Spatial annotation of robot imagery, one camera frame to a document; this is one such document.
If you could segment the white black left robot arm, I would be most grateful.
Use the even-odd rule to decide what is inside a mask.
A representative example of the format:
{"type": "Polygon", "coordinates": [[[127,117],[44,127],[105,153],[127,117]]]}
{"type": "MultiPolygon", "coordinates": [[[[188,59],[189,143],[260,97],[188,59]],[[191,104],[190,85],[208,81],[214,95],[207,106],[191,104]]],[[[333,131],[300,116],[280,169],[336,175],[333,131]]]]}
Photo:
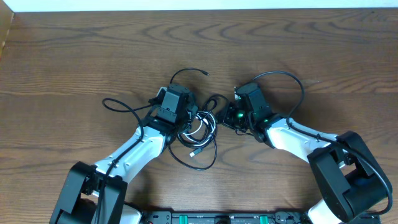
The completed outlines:
{"type": "Polygon", "coordinates": [[[139,223],[142,213],[125,203],[129,183],[161,155],[197,113],[192,100],[162,100],[139,118],[135,133],[93,165],[77,162],[60,192],[51,223],[139,223]]]}

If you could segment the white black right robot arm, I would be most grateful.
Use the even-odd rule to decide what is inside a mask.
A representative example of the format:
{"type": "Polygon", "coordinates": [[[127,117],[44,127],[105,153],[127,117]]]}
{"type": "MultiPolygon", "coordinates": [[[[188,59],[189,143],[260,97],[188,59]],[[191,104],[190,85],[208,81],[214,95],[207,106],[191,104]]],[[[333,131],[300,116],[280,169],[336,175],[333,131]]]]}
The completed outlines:
{"type": "Polygon", "coordinates": [[[309,164],[322,195],[307,211],[311,223],[349,223],[361,215],[380,216],[391,210],[391,182],[358,133],[322,133],[266,105],[231,103],[216,118],[309,164]]]}

